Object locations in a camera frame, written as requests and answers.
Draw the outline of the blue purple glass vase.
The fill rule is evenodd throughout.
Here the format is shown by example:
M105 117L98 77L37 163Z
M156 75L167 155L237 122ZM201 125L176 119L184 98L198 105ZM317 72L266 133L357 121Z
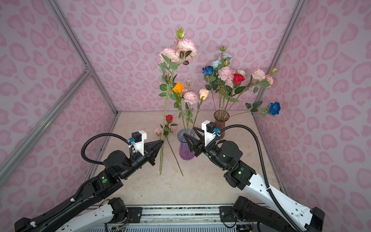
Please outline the blue purple glass vase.
M192 160L195 157L194 152L191 152L188 144L184 138L184 135L188 134L192 137L195 137L194 131L191 129L182 129L177 134L177 139L180 142L179 155L183 160Z

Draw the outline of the maroon grey glass vase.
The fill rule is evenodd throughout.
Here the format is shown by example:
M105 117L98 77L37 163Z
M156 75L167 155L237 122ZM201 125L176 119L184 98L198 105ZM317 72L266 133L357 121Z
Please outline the maroon grey glass vase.
M226 122L229 120L229 118L229 113L224 110L217 110L214 112L215 124L220 131L225 128ZM220 139L222 139L224 136L225 132L220 132Z

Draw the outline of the pale pink peony stem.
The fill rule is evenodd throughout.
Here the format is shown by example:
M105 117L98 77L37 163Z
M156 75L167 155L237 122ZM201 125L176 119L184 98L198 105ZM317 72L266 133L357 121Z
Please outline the pale pink peony stem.
M183 109L183 126L187 130L187 133L190 134L189 124L193 123L193 106L198 103L198 95L189 89L190 83L186 82L184 89L181 92L182 103L184 105Z

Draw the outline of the orange rose stem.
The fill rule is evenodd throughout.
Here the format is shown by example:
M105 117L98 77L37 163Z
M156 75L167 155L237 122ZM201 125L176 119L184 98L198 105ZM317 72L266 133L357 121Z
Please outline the orange rose stem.
M183 90L184 85L180 82L174 83L174 87L172 89L172 95L175 98L174 108L179 110L179 118L182 119L183 128L187 129L186 126L186 113L183 109Z

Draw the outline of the dark blue rose stem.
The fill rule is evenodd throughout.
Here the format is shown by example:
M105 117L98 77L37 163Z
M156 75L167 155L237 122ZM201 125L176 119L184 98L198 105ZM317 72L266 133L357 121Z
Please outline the dark blue rose stem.
M246 103L245 107L247 109L246 112L237 113L232 116L244 114L244 113L251 113L252 115L260 115L262 118L266 116L276 117L279 115L281 111L281 105L279 102L271 102L266 107L262 106L263 101L256 101L254 103Z

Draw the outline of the large pink peony stem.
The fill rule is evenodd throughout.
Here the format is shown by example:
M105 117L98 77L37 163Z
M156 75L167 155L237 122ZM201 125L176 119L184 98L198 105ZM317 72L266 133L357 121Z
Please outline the large pink peony stem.
M232 97L232 92L234 89L234 75L235 71L229 67L223 67L218 71L219 120L224 120L227 106L229 104L230 98Z

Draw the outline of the single red rose stem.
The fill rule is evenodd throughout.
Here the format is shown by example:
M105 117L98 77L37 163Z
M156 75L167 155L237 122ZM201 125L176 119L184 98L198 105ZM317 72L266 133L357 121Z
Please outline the single red rose stem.
M235 73L231 77L228 77L225 81L223 88L224 94L224 111L227 112L230 107L230 103L238 101L239 95L244 91L245 86L242 86L242 82L245 80L244 76L240 73Z

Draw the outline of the white rose stem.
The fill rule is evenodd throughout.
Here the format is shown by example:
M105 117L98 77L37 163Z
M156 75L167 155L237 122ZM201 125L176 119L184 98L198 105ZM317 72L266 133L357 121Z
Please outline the white rose stem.
M236 73L240 74L242 76L245 76L245 71L244 70L238 70Z

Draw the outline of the light blue rose stem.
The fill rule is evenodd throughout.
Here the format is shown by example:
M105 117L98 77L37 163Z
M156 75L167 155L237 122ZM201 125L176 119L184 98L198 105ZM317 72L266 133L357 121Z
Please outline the light blue rose stem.
M226 66L225 62L229 62L232 58L232 56L229 53L226 52L227 49L224 45L222 45L219 49L220 49L221 53L220 53L218 59L211 63L211 66L213 67L213 69L219 69L219 66L221 64Z

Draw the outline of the pink spray rose stem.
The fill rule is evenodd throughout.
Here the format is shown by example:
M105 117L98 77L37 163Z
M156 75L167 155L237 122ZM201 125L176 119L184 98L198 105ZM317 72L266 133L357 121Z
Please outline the pink spray rose stem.
M180 66L189 65L189 60L197 55L197 48L195 44L186 37L185 30L181 27L175 33L174 48L166 47L160 53L159 68L162 71L161 81L159 88L161 90L160 97L164 98L163 119L161 125L161 139L165 139L166 116L168 111L168 103L171 98L175 98L173 93L174 88L179 88L180 85L175 82L177 76L176 71Z

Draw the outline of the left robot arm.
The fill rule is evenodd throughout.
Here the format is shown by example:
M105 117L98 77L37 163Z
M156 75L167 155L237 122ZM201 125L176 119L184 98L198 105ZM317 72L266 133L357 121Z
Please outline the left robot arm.
M105 168L97 176L84 182L76 193L51 210L34 218L21 218L14 224L16 232L55 232L90 206L108 198L123 186L144 164L155 165L163 140L144 143L144 154L137 151L133 159L123 151L113 151L104 161Z

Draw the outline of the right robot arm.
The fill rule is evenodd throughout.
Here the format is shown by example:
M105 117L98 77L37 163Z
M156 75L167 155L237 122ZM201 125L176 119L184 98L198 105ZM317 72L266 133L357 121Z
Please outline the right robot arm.
M196 128L198 138L185 134L188 147L195 156L205 154L209 160L225 171L224 178L233 188L239 188L265 203L260 206L245 197L238 197L232 206L232 216L236 221L257 222L280 232L320 232L323 230L325 213L294 201L280 190L271 186L266 174L259 175L253 168L241 161L242 151L233 141L219 140L220 134L231 128L243 128L254 137L260 164L264 165L262 151L256 134L245 125L230 125L223 130L206 121L202 128Z

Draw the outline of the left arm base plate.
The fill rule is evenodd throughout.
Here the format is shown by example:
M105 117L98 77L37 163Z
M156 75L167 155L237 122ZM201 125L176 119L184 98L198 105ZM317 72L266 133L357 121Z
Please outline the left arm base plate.
M138 224L141 221L142 218L142 207L127 207L127 218L125 220L128 224Z

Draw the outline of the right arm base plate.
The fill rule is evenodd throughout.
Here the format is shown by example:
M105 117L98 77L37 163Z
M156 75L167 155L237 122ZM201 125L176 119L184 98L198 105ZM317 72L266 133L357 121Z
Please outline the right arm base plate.
M237 223L239 220L234 215L234 209L232 206L219 206L220 221L224 223Z

